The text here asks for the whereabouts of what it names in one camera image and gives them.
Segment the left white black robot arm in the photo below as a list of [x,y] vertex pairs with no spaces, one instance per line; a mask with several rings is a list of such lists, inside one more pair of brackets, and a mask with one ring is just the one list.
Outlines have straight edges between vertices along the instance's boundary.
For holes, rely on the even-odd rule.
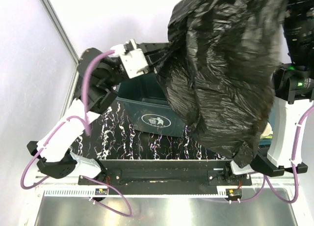
[[102,165],[95,159],[74,154],[70,146],[83,131],[90,134],[90,124],[114,102],[117,97],[114,86],[156,73],[168,47],[168,43],[138,44],[131,39],[105,53],[96,48],[83,52],[77,66],[83,77],[80,96],[72,101],[64,116],[44,138],[27,144],[45,177],[61,179],[68,175],[85,175],[96,185],[105,181]]

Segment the black trash bag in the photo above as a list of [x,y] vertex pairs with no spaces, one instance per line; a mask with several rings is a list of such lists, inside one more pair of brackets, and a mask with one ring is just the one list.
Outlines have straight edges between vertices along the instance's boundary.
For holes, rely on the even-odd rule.
[[204,148],[240,168],[255,158],[274,100],[288,0],[182,0],[157,81]]

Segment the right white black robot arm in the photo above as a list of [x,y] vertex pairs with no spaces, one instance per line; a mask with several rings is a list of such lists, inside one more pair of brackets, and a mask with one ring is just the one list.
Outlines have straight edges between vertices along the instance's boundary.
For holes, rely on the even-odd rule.
[[306,173],[301,146],[307,116],[314,109],[314,0],[288,0],[283,25],[291,63],[273,75],[275,119],[269,148],[260,148],[244,168],[231,161],[223,180],[234,185],[241,174],[259,172],[270,177],[285,172]]

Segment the dark green trash bin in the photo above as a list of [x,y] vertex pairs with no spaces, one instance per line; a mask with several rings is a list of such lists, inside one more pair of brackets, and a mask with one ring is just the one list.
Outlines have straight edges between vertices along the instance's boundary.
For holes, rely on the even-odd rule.
[[171,110],[154,74],[124,81],[117,87],[120,102],[137,131],[181,137],[183,121]]

